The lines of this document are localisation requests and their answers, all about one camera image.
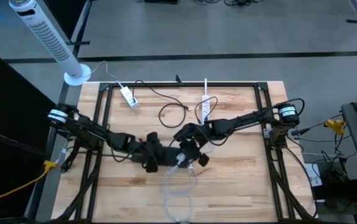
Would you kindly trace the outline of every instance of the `wooden table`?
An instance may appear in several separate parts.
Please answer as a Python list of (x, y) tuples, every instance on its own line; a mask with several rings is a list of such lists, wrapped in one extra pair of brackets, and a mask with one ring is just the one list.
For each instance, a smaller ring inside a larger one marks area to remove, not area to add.
[[(287, 100), (283, 82), (268, 82), (272, 104)], [(82, 87), (78, 108), (93, 117), (99, 83), (85, 83)], [(173, 96), (191, 108), (184, 123), (196, 123), (194, 107), (201, 101), (203, 88), (155, 88), (164, 95)], [(209, 87), (208, 94), (218, 97), (211, 119), (227, 118), (257, 110), (254, 90), (249, 87)], [(158, 120), (162, 106), (172, 100), (154, 94), (149, 88), (136, 88), (135, 96), (140, 107), (131, 110), (117, 88), (113, 89), (108, 123), (113, 132), (134, 134), (145, 138), (156, 131), (163, 145), (168, 145), (174, 133), (181, 127), (169, 129)], [(162, 114), (166, 124), (178, 124), (183, 117), (182, 108), (168, 107)], [(288, 142), (289, 148), (303, 160), (300, 148)], [(208, 144), (205, 150), (211, 150)], [(105, 146), (104, 153), (110, 154)], [(306, 175), (298, 162), (287, 151), (283, 151), (290, 189), (300, 203), (313, 214), (315, 206)], [(274, 201), (267, 168), (265, 149), (260, 126), (234, 133), (225, 145), (216, 147), (209, 154), (206, 167), (195, 162), (198, 186), (191, 192), (195, 216), (193, 222), (276, 222)], [(58, 217), (79, 191), (85, 154), (79, 154), (72, 168), (62, 174), (52, 218)], [(141, 164), (125, 161), (117, 163), (112, 157), (102, 157), (97, 199), (93, 222), (169, 222), (163, 211), (163, 196), (159, 187), (165, 172), (170, 167), (159, 167), (159, 172), (147, 174)], [(177, 187), (188, 186), (186, 169), (177, 171), (174, 178)], [(83, 215), (87, 213), (89, 192), (87, 191)], [(285, 200), (281, 193), (285, 216)], [(169, 210), (177, 217), (189, 211), (187, 198), (169, 201)]]

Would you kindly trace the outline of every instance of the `wire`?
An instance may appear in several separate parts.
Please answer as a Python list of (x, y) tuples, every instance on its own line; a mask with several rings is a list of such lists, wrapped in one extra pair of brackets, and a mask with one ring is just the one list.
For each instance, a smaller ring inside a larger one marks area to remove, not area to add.
[(316, 165), (317, 162), (320, 162), (320, 161), (326, 161), (326, 160), (325, 160), (325, 159), (319, 159), (319, 160), (317, 160), (317, 161), (312, 162), (312, 163), (311, 163), (311, 168), (313, 169), (313, 171), (314, 171), (314, 173), (317, 175), (317, 177), (320, 179), (320, 181), (322, 181), (322, 178), (318, 175), (317, 171), (316, 171), (315, 168), (314, 168), (314, 165)]
[(268, 111), (276, 109), (277, 107), (279, 107), (281, 105), (284, 105), (284, 104), (287, 104), (287, 103), (290, 103), (290, 102), (293, 102), (293, 101), (301, 101), (302, 102), (302, 108), (300, 109), (300, 112), (297, 113), (297, 115), (300, 116), (303, 113), (303, 110), (304, 110), (304, 107), (305, 107), (305, 102), (301, 98), (294, 98), (294, 99), (287, 100), (287, 101), (284, 101), (284, 102), (281, 102), (281, 103), (277, 103), (276, 105), (273, 105), (271, 108), (269, 108), (267, 110), (264, 110), (263, 113), (261, 113), (261, 114), (264, 114), (264, 113), (266, 113)]
[(8, 196), (10, 194), (13, 194), (14, 192), (17, 192), (18, 190), (21, 190), (21, 189), (23, 189), (23, 188), (25, 188), (25, 187), (37, 182), (38, 180), (43, 178), (51, 170), (51, 168), (56, 166), (56, 164), (54, 164), (53, 162), (49, 162), (49, 161), (46, 161), (44, 164), (45, 164), (44, 172), (39, 177), (37, 177), (36, 179), (28, 182), (27, 184), (24, 184), (24, 185), (22, 185), (22, 186), (20, 186), (18, 188), (15, 188), (14, 190), (11, 190), (11, 191), (9, 191), (9, 192), (7, 192), (5, 194), (0, 195), (0, 198), (3, 198), (3, 197)]
[[(342, 115), (341, 115), (341, 114), (338, 114), (338, 115), (335, 115), (335, 116), (331, 117), (330, 119), (337, 118), (337, 117), (339, 117), (339, 116), (342, 116)], [(318, 123), (318, 124), (316, 124), (316, 125), (313, 125), (313, 126), (309, 127), (309, 129), (315, 128), (315, 127), (317, 127), (317, 126), (319, 126), (319, 125), (323, 125), (323, 124), (325, 124), (327, 121), (328, 121), (328, 120), (326, 120), (326, 121), (324, 121), (324, 122), (321, 122), (321, 123)]]
[(323, 154), (320, 154), (320, 153), (310, 153), (310, 152), (303, 152), (303, 155), (311, 155), (311, 156), (324, 156)]
[(357, 152), (354, 152), (352, 155), (350, 155), (350, 156), (346, 157), (346, 160), (347, 160), (348, 158), (350, 158), (350, 157), (355, 156), (356, 154), (357, 154)]
[(196, 4), (200, 5), (200, 6), (205, 6), (207, 4), (209, 4), (207, 1), (205, 0), (193, 0), (193, 2), (195, 2)]
[(113, 149), (111, 150), (111, 152), (112, 152), (111, 156), (113, 157), (113, 159), (114, 159), (116, 162), (123, 162), (123, 161), (125, 161), (126, 159), (129, 159), (128, 157), (129, 157), (136, 149), (138, 149), (140, 146), (141, 146), (141, 145), (136, 146), (135, 148), (133, 148), (126, 156), (122, 157), (123, 159), (121, 159), (121, 160), (116, 159), (117, 157), (121, 157), (121, 156), (116, 156), (115, 153), (113, 152)]
[[(91, 151), (87, 151), (87, 152), (78, 152), (79, 154), (91, 154), (91, 155), (97, 155), (98, 153), (96, 152), (91, 152)], [(125, 156), (118, 156), (118, 155), (110, 155), (110, 154), (104, 154), (102, 153), (102, 156), (110, 156), (110, 157), (116, 157), (116, 158), (125, 158)]]
[[(159, 111), (159, 121), (160, 121), (160, 123), (161, 123), (164, 127), (166, 127), (166, 128), (177, 128), (178, 126), (182, 125), (182, 123), (184, 122), (185, 117), (186, 117), (186, 111), (187, 111), (187, 110), (190, 110), (189, 107), (183, 105), (179, 100), (175, 99), (174, 97), (166, 96), (166, 95), (163, 95), (163, 94), (160, 94), (160, 93), (156, 92), (152, 87), (148, 86), (148, 85), (147, 85), (144, 81), (142, 81), (142, 80), (137, 80), (137, 81), (134, 82), (133, 91), (132, 91), (132, 92), (133, 92), (133, 98), (134, 98), (135, 86), (136, 86), (136, 83), (138, 83), (138, 82), (142, 82), (142, 84), (144, 84), (144, 86), (148, 87), (149, 89), (151, 89), (154, 93), (156, 93), (156, 94), (159, 95), (159, 96), (163, 96), (163, 97), (170, 98), (170, 99), (172, 99), (172, 100), (177, 101), (177, 103), (168, 103), (168, 104), (164, 105), (164, 106), (160, 109), (160, 111)], [(184, 110), (183, 119), (181, 120), (181, 122), (180, 122), (179, 124), (177, 124), (177, 125), (175, 125), (175, 126), (169, 126), (169, 125), (167, 125), (167, 124), (164, 124), (163, 121), (161, 120), (161, 112), (162, 112), (166, 107), (171, 106), (171, 105), (181, 106), (181, 107), (183, 108), (183, 110)]]
[(216, 103), (214, 104), (213, 108), (210, 110), (210, 112), (205, 116), (205, 120), (207, 119), (207, 117), (211, 114), (211, 112), (213, 112), (214, 108), (217, 106), (218, 104), (218, 98), (216, 96), (213, 96), (213, 97), (210, 97), (208, 99), (205, 99), (203, 100), (202, 102), (198, 103), (196, 106), (195, 106), (195, 116), (196, 116), (196, 120), (198, 121), (199, 124), (201, 124), (201, 120), (199, 119), (198, 117), (198, 113), (196, 112), (196, 109), (198, 108), (198, 106), (201, 104), (201, 103), (204, 103), (206, 102), (207, 100), (211, 100), (215, 98), (216, 99)]
[(110, 77), (112, 77), (112, 78), (114, 78), (115, 80), (117, 80), (118, 82), (120, 82), (120, 79), (119, 79), (118, 77), (116, 77), (116, 76), (112, 75), (111, 73), (109, 73), (109, 71), (108, 71), (108, 62), (107, 62), (107, 61), (102, 61), (102, 62), (100, 62), (100, 63), (98, 64), (98, 66), (97, 66), (94, 70), (92, 70), (92, 72), (89, 73), (88, 75), (91, 75), (92, 73), (94, 73), (94, 72), (98, 69), (98, 67), (101, 66), (102, 63), (105, 63), (105, 64), (106, 64), (106, 73), (107, 73)]
[(231, 134), (234, 132), (234, 128), (235, 128), (235, 126), (236, 126), (238, 123), (239, 123), (239, 120), (237, 120), (237, 121), (235, 122), (235, 124), (232, 125), (231, 130), (229, 131), (229, 134), (226, 136), (225, 140), (223, 140), (222, 143), (215, 143), (215, 142), (213, 142), (212, 140), (209, 139), (209, 137), (208, 137), (206, 134), (204, 134), (204, 132), (203, 132), (199, 127), (195, 126), (195, 128), (203, 135), (203, 137), (206, 138), (206, 140), (207, 140), (210, 144), (212, 144), (213, 146), (222, 146), (223, 144), (225, 144), (225, 143), (227, 142), (229, 136), (231, 136)]
[(300, 146), (300, 148), (302, 149), (302, 153), (304, 152), (304, 147), (303, 147), (301, 144), (299, 144), (299, 143), (295, 142), (293, 139), (291, 139), (288, 134), (286, 135), (286, 137), (287, 137), (291, 142), (293, 142), (293, 143), (295, 143), (296, 145)]
[(333, 140), (311, 140), (304, 138), (295, 138), (295, 140), (309, 141), (309, 142), (333, 142)]
[(313, 218), (315, 218), (317, 216), (317, 201), (315, 200), (315, 193), (313, 191), (313, 187), (312, 187), (312, 183), (311, 183), (311, 179), (310, 176), (308, 175), (308, 172), (306, 170), (306, 168), (304, 167), (303, 163), (301, 162), (301, 160), (296, 156), (296, 154), (293, 153), (292, 150), (290, 150), (288, 147), (285, 147), (292, 155), (293, 157), (296, 159), (296, 161), (300, 164), (300, 166), (302, 167), (305, 175), (307, 176), (307, 180), (310, 183), (310, 190), (311, 190), (311, 194), (313, 195), (313, 199), (314, 199), (314, 204), (315, 204), (315, 212), (313, 214)]

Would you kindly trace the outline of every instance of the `power strip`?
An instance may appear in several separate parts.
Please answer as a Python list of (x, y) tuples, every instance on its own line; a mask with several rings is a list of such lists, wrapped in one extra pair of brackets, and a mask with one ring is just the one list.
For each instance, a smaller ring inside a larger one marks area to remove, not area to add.
[(120, 93), (123, 95), (124, 99), (126, 99), (128, 106), (130, 106), (131, 109), (135, 109), (140, 105), (138, 100), (133, 97), (133, 93), (127, 86), (122, 87), (120, 89)]
[(210, 96), (207, 95), (207, 78), (204, 79), (204, 95), (202, 96), (202, 124), (204, 124), (205, 120), (208, 120), (208, 116), (210, 113)]
[(202, 96), (202, 101), (205, 100), (205, 102), (202, 103), (202, 124), (204, 124), (204, 121), (208, 119), (209, 113), (210, 113), (210, 96), (208, 95), (203, 95)]

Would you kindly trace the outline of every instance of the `black metal frame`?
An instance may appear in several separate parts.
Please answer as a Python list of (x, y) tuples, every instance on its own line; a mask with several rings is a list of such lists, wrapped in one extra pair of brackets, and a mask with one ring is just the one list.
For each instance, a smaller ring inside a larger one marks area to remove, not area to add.
[[(132, 87), (134, 83), (123, 83), (125, 86)], [(203, 82), (185, 82), (181, 87), (202, 87), (204, 84)], [(177, 83), (163, 83), (163, 82), (148, 82), (146, 85), (142, 83), (136, 84), (136, 87), (178, 87)], [(235, 87), (251, 87), (255, 91), (255, 99), (257, 103), (257, 109), (261, 110), (263, 108), (262, 105), (262, 100), (261, 100), (261, 94), (260, 91), (263, 91), (265, 94), (265, 101), (267, 103), (267, 107), (272, 106), (272, 102), (270, 99), (270, 94), (269, 94), (269, 88), (268, 84), (266, 82), (211, 82), (208, 83), (209, 87), (230, 87), (230, 86), (235, 86)], [(102, 104), (102, 98), (103, 94), (105, 91), (107, 91), (107, 101), (105, 104), (105, 111), (103, 114), (103, 121), (102, 121), (102, 126), (106, 127), (108, 125), (108, 117), (110, 114), (110, 104), (112, 100), (112, 92), (113, 92), (113, 87), (119, 87), (117, 83), (100, 83), (99, 86), (99, 91), (98, 91), (98, 97), (97, 97), (97, 103), (95, 105), (95, 112), (93, 116), (94, 121), (98, 121), (99, 119), (99, 114), (100, 114), (100, 107)], [(261, 124), (262, 129), (267, 128), (266, 123)], [(285, 169), (285, 163), (283, 161), (283, 154), (281, 149), (276, 149), (277, 150), (277, 160), (279, 164), (279, 171), (275, 168), (273, 159), (272, 159), (272, 148), (269, 146), (269, 139), (264, 136), (264, 146), (265, 146), (265, 154), (267, 156), (267, 164), (269, 168), (269, 174), (270, 174), (270, 180), (272, 184), (272, 192), (273, 192), (273, 198), (274, 198), (274, 204), (275, 204), (275, 210), (278, 218), (277, 223), (327, 223), (327, 222), (321, 222), (318, 220), (297, 220), (295, 217), (295, 212), (293, 209), (293, 195), (292, 197), (289, 197), (287, 194), (285, 194), (285, 200), (286, 204), (288, 207), (288, 217), (289, 218), (284, 218), (283, 212), (282, 212), (282, 205), (281, 205), (281, 200), (280, 200), (280, 195), (278, 192), (278, 185), (284, 184), (287, 186), (287, 189), (284, 190), (284, 192), (290, 192), (288, 189), (288, 180), (287, 180), (287, 173)], [(82, 181), (80, 184), (80, 191), (77, 194), (77, 196), (74, 198), (73, 202), (70, 204), (70, 206), (67, 208), (69, 212), (65, 217), (63, 217), (64, 220), (68, 220), (71, 214), (75, 212), (75, 216), (73, 220), (69, 220), (67, 222), (74, 222), (74, 223), (91, 223), (92, 222), (92, 217), (93, 217), (93, 210), (95, 206), (95, 198), (97, 194), (97, 185), (98, 185), (98, 176), (99, 176), (99, 170), (101, 166), (101, 161), (102, 161), (102, 151), (103, 151), (103, 145), (99, 147), (98, 149), (95, 149), (98, 151), (96, 155), (96, 161), (95, 165), (93, 167), (93, 170), (91, 174), (88, 176), (88, 173), (90, 171), (90, 161), (92, 158), (92, 153), (87, 153), (86, 158), (85, 158), (85, 164), (83, 168), (83, 173), (82, 173)], [(280, 176), (282, 178), (282, 181), (280, 183), (277, 182), (276, 177)], [(92, 185), (91, 193), (90, 193), (90, 202), (88, 205), (88, 211), (87, 211), (87, 217), (86, 218), (81, 218), (82, 216), (82, 207), (83, 207), (83, 196), (85, 195), (86, 191), (88, 188)]]

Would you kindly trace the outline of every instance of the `tower fan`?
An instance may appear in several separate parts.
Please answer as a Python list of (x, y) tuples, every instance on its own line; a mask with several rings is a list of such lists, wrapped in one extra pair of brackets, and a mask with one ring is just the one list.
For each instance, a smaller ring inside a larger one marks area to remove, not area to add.
[(36, 0), (9, 0), (9, 5), (62, 67), (67, 84), (82, 85), (91, 77), (90, 67), (79, 64)]

